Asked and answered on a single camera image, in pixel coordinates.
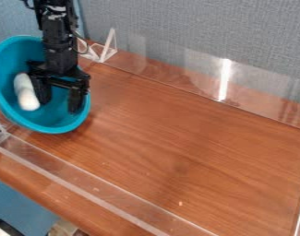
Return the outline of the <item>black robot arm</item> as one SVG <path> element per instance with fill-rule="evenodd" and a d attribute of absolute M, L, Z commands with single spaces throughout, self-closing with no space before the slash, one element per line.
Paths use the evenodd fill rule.
<path fill-rule="evenodd" d="M 69 113 L 81 111 L 90 75 L 78 66 L 78 17 L 73 0 L 22 0 L 35 11 L 42 31 L 43 61 L 28 61 L 28 75 L 41 104 L 50 102 L 53 87 L 69 91 Z"/>

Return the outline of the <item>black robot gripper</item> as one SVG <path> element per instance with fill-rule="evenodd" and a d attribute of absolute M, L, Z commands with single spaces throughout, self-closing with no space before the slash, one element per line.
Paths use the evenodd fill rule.
<path fill-rule="evenodd" d="M 70 90 L 69 112 L 77 113 L 89 90 L 90 75 L 78 67 L 77 40 L 61 44 L 43 43 L 45 59 L 28 60 L 28 75 L 41 104 L 53 97 L 51 86 Z"/>

